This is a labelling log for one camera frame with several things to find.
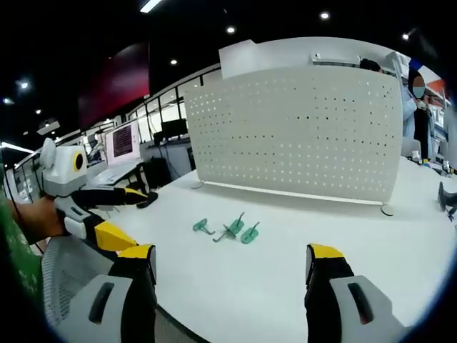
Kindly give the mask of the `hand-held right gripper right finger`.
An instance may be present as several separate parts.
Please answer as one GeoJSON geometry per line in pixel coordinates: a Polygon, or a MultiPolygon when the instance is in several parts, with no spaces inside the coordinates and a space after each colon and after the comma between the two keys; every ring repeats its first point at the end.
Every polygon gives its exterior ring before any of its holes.
{"type": "Polygon", "coordinates": [[[409,330],[387,295],[325,245],[306,247],[304,306],[309,342],[399,342],[409,330]]]}

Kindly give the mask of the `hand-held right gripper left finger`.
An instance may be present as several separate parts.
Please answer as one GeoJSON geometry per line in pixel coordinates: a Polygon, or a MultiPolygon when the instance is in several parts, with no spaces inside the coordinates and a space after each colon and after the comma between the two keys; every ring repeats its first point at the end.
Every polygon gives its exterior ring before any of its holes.
{"type": "Polygon", "coordinates": [[[155,342],[156,246],[124,250],[70,303],[71,342],[155,342]]]}

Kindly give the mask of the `person's left hand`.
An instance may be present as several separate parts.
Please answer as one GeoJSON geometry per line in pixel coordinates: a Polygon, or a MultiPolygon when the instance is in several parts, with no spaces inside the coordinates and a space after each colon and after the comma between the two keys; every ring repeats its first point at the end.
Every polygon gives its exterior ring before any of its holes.
{"type": "Polygon", "coordinates": [[[52,197],[42,197],[30,204],[10,202],[10,207],[14,221],[29,244],[65,233],[52,197]]]}

